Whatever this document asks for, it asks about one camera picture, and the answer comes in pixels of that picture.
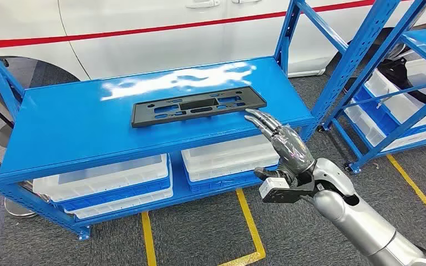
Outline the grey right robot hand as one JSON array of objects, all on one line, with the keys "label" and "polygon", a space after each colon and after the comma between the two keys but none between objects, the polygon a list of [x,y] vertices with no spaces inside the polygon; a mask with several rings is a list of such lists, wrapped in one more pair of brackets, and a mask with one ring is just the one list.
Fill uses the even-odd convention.
[{"label": "grey right robot hand", "polygon": [[284,178],[291,187],[303,184],[298,177],[315,160],[298,133],[266,112],[256,109],[246,109],[246,112],[244,118],[262,132],[280,156],[276,170],[257,167],[253,171],[255,176],[263,181],[269,177]]}]

